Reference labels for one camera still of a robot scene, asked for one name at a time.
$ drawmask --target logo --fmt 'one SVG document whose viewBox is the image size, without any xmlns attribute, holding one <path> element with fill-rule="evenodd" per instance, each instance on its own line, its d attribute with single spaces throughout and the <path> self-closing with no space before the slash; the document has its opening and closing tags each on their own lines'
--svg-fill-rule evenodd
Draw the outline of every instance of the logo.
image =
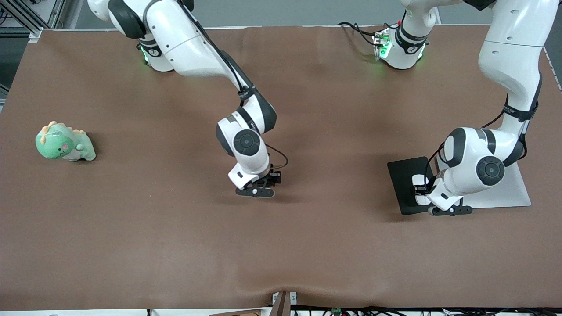
<svg viewBox="0 0 562 316">
<path fill-rule="evenodd" d="M 250 129 L 253 129 L 254 131 L 257 132 L 256 123 L 254 123 L 253 121 L 250 122 Z"/>
<path fill-rule="evenodd" d="M 160 56 L 160 51 L 151 48 L 151 49 L 148 50 L 148 54 L 150 54 L 150 56 L 152 56 L 152 57 L 158 57 L 158 56 Z"/>
</svg>

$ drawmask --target gray floor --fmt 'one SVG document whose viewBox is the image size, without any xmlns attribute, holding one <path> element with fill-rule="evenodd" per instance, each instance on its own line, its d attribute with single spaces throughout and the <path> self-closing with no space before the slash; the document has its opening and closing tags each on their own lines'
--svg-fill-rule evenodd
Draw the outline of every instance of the gray floor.
<svg viewBox="0 0 562 316">
<path fill-rule="evenodd" d="M 396 22 L 404 9 L 398 0 L 196 0 L 194 14 L 204 27 L 329 25 Z M 86 0 L 67 0 L 64 25 L 79 29 L 113 28 L 97 19 Z M 489 24 L 492 12 L 467 4 L 439 8 L 443 24 Z M 25 48 L 24 39 L 0 39 L 0 83 L 9 87 Z M 562 10 L 546 43 L 554 69 L 562 74 Z"/>
<path fill-rule="evenodd" d="M 8 88 L 12 86 L 27 42 L 26 38 L 0 38 L 0 83 Z"/>
</svg>

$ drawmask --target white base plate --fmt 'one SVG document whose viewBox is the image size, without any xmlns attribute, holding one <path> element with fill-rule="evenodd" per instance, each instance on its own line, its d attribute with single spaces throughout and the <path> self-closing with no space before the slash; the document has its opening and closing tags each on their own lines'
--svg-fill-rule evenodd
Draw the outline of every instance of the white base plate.
<svg viewBox="0 0 562 316">
<path fill-rule="evenodd" d="M 437 159 L 437 166 L 439 170 L 447 168 L 447 165 L 439 159 Z M 531 199 L 527 194 L 517 162 L 505 168 L 504 178 L 498 185 L 482 192 L 466 195 L 463 204 L 469 205 L 473 209 L 530 206 Z"/>
</svg>

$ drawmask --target circular joint cap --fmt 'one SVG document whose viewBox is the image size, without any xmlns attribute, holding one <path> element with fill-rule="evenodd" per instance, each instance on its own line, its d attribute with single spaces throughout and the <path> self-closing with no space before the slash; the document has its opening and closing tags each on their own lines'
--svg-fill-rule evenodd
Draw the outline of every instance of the circular joint cap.
<svg viewBox="0 0 562 316">
<path fill-rule="evenodd" d="M 234 149 L 242 155 L 253 156 L 260 149 L 260 136 L 252 130 L 241 130 L 234 136 Z"/>
<path fill-rule="evenodd" d="M 504 163 L 496 157 L 487 156 L 476 164 L 476 173 L 482 183 L 494 186 L 504 178 Z"/>
</svg>

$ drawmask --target black cable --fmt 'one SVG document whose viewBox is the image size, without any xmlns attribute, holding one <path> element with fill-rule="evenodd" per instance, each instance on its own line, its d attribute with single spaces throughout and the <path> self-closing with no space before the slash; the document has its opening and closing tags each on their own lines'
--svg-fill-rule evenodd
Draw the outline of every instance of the black cable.
<svg viewBox="0 0 562 316">
<path fill-rule="evenodd" d="M 183 4 L 183 2 L 181 2 L 181 0 L 176 0 L 178 2 L 178 4 L 180 5 L 180 7 L 182 7 L 182 10 L 185 12 L 185 14 L 188 16 L 188 18 L 191 20 L 192 23 L 195 24 L 195 26 L 199 29 L 199 31 L 201 31 L 201 34 L 203 34 L 203 37 L 205 37 L 205 39 L 207 40 L 207 42 L 215 49 L 216 53 L 219 54 L 220 58 L 224 61 L 224 63 L 226 64 L 226 66 L 228 67 L 228 69 L 232 72 L 232 74 L 234 75 L 234 78 L 236 79 L 236 83 L 238 84 L 238 91 L 242 92 L 242 83 L 240 83 L 240 79 L 238 79 L 238 75 L 236 74 L 236 72 L 234 71 L 234 68 L 232 67 L 232 65 L 230 64 L 230 62 L 226 59 L 226 57 L 223 55 L 223 53 L 220 51 L 220 49 L 215 45 L 215 43 L 211 40 L 211 38 L 209 37 L 209 35 L 207 34 L 207 32 L 205 31 L 205 29 L 203 28 L 203 26 L 201 25 L 201 23 L 199 23 L 199 21 L 197 21 L 193 15 L 191 15 L 191 12 L 189 11 L 189 9 L 187 9 L 185 7 L 185 5 Z"/>
<path fill-rule="evenodd" d="M 488 127 L 488 126 L 492 125 L 492 124 L 493 124 L 493 123 L 495 123 L 495 122 L 496 122 L 497 120 L 499 120 L 499 119 L 500 119 L 500 117 L 502 117 L 502 116 L 503 116 L 503 114 L 504 114 L 504 112 L 503 112 L 503 111 L 501 111 L 501 113 L 500 113 L 500 114 L 499 114 L 498 116 L 496 116 L 496 118 L 495 118 L 495 119 L 491 120 L 490 122 L 488 122 L 487 124 L 485 124 L 484 126 L 482 126 L 482 128 L 486 128 L 486 127 Z"/>
<path fill-rule="evenodd" d="M 376 46 L 376 47 L 383 47 L 381 44 L 375 44 L 375 43 L 371 42 L 367 37 L 365 37 L 365 35 L 373 36 L 373 35 L 375 35 L 376 32 L 371 33 L 371 32 L 367 32 L 367 31 L 363 31 L 363 30 L 361 30 L 361 28 L 359 27 L 359 25 L 358 25 L 357 23 L 351 24 L 351 23 L 349 23 L 349 22 L 340 22 L 340 23 L 338 23 L 338 25 L 341 25 L 341 26 L 349 25 L 353 30 L 359 32 L 359 34 L 361 35 L 361 37 L 363 37 L 363 39 L 364 39 L 367 43 L 369 43 L 369 44 L 371 44 L 371 45 L 373 45 L 373 46 Z"/>
<path fill-rule="evenodd" d="M 0 20 L 2 20 L 2 21 L 0 21 L 0 25 L 4 24 L 4 22 L 6 22 L 6 20 L 8 19 L 8 16 L 9 16 L 8 12 L 5 11 L 3 8 L 0 8 Z"/>
<path fill-rule="evenodd" d="M 438 151 L 438 152 L 437 152 L 437 155 L 439 156 L 439 159 L 440 159 L 441 161 L 443 161 L 444 164 L 447 163 L 447 162 L 445 161 L 445 159 L 443 159 L 443 157 L 441 156 L 441 151 Z"/>
<path fill-rule="evenodd" d="M 388 27 L 389 29 L 393 29 L 393 30 L 396 30 L 397 28 L 400 27 L 399 25 L 396 25 L 396 26 L 389 25 L 389 24 L 386 23 L 386 22 L 383 23 L 383 25 L 386 26 L 386 27 Z"/>
<path fill-rule="evenodd" d="M 527 141 L 525 140 L 525 134 L 521 135 L 521 143 L 523 144 L 523 154 L 518 160 L 521 160 L 527 156 Z"/>
<path fill-rule="evenodd" d="M 427 169 L 429 168 L 429 163 L 433 160 L 433 158 L 435 158 L 435 155 L 438 154 L 441 149 L 443 149 L 443 147 L 445 147 L 445 142 L 442 142 L 441 145 L 439 145 L 439 148 L 431 155 L 431 157 L 427 160 L 427 163 L 425 164 L 425 172 L 424 172 L 424 177 L 427 177 Z"/>
<path fill-rule="evenodd" d="M 363 34 L 369 35 L 369 36 L 373 36 L 373 35 L 375 35 L 375 33 L 376 33 L 376 32 L 371 33 L 371 32 L 367 32 L 367 31 L 362 30 L 362 29 L 359 27 L 359 25 L 358 25 L 357 23 L 351 24 L 351 23 L 349 23 L 349 22 L 345 22 L 345 21 L 344 21 L 344 22 L 338 23 L 338 25 L 342 25 L 342 26 L 343 26 L 343 25 L 347 25 L 347 26 L 351 27 L 352 29 L 358 31 L 359 33 L 363 33 Z"/>
<path fill-rule="evenodd" d="M 267 143 L 265 144 L 265 146 L 267 146 L 267 147 L 269 147 L 270 149 L 276 151 L 276 152 L 279 153 L 281 156 L 283 156 L 283 158 L 285 158 L 285 163 L 284 163 L 284 164 L 279 165 L 279 166 L 275 166 L 275 167 L 272 168 L 272 170 L 281 169 L 281 168 L 283 168 L 283 167 L 285 167 L 286 165 L 289 164 L 289 158 L 287 158 L 287 155 L 285 155 L 284 153 L 282 153 L 282 152 L 281 152 L 280 150 L 278 150 L 277 148 L 268 145 Z"/>
</svg>

